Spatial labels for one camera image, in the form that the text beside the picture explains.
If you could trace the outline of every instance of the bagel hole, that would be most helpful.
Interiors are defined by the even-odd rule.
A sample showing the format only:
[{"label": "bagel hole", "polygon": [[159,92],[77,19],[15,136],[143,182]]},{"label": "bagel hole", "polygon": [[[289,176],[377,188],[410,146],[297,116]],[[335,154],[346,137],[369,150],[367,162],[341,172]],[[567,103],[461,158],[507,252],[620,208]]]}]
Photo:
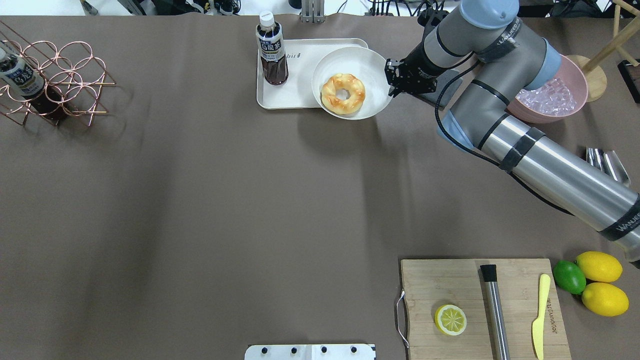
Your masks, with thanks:
[{"label": "bagel hole", "polygon": [[335,92],[335,96],[340,100],[346,100],[351,97],[351,94],[346,89],[340,89]]}]

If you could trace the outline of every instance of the blue joint cap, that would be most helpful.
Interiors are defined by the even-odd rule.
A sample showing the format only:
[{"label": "blue joint cap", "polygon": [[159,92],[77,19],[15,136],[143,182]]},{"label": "blue joint cap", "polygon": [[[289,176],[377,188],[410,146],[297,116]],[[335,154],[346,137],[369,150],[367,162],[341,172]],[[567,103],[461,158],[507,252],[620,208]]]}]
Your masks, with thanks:
[{"label": "blue joint cap", "polygon": [[560,64],[562,64],[562,56],[559,52],[557,52],[551,45],[547,39],[543,38],[545,43],[547,44],[547,53],[545,54],[545,61],[542,62],[542,66],[540,67],[540,71],[538,71],[538,75],[531,81],[527,86],[524,87],[524,90],[535,90],[537,88],[541,88],[547,81],[551,80],[555,74],[557,74],[560,69]]},{"label": "blue joint cap", "polygon": [[[444,129],[449,133],[449,135],[451,135],[451,137],[456,139],[459,143],[461,143],[468,149],[474,148],[474,144],[471,142],[471,140],[469,140],[467,134],[465,134],[465,132],[462,130],[462,127],[460,127],[460,124],[456,120],[456,117],[453,116],[451,110],[447,111],[447,114],[441,120],[441,123]],[[442,136],[444,140],[447,140],[451,145],[458,148],[458,146],[454,142],[452,142],[448,137],[444,135],[444,133],[442,133],[442,130],[440,130],[439,127],[438,135]]]},{"label": "blue joint cap", "polygon": [[471,25],[499,29],[511,23],[520,9],[519,0],[462,0],[460,13]]}]

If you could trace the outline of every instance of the cutting board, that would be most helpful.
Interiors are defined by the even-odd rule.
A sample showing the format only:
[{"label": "cutting board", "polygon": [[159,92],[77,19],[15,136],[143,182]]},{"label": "cutting board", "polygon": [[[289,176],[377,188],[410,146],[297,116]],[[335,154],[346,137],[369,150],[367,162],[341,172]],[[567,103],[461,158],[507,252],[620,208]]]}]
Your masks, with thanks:
[{"label": "cutting board", "polygon": [[[509,353],[536,359],[531,323],[538,315],[538,280],[551,273],[548,259],[404,259],[401,261],[410,360],[496,359],[480,265],[496,264]],[[435,311],[454,304],[465,312],[467,328],[458,336],[440,332]],[[545,360],[571,359],[553,280],[544,330]]]}]

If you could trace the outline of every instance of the yellow knife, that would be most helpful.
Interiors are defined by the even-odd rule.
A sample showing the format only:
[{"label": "yellow knife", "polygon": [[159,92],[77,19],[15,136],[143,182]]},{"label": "yellow knife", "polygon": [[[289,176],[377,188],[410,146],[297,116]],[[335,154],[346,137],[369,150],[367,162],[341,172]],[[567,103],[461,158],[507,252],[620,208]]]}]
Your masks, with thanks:
[{"label": "yellow knife", "polygon": [[545,358],[543,352],[542,339],[545,329],[545,310],[547,307],[547,299],[549,297],[549,286],[551,278],[547,274],[540,275],[540,287],[538,288],[538,317],[531,324],[531,336],[533,337],[533,347],[536,350],[538,359]]}]

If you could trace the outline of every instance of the citrus fruit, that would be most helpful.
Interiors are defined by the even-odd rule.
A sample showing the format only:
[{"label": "citrus fruit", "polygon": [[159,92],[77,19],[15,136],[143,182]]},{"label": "citrus fruit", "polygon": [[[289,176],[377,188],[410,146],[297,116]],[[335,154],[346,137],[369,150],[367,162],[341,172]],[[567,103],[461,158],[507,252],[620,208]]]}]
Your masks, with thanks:
[{"label": "citrus fruit", "polygon": [[620,278],[622,265],[618,259],[599,251],[587,251],[575,258],[575,263],[587,279],[613,282]]},{"label": "citrus fruit", "polygon": [[436,327],[447,335],[460,335],[467,328],[465,312],[458,306],[447,304],[436,310]]},{"label": "citrus fruit", "polygon": [[554,266],[553,274],[556,284],[572,294],[582,293],[584,287],[587,286],[587,279],[585,279],[582,270],[578,265],[569,261],[558,261],[558,264]]},{"label": "citrus fruit", "polygon": [[602,316],[618,316],[629,308],[627,294],[606,282],[592,282],[582,292],[587,309]]}]

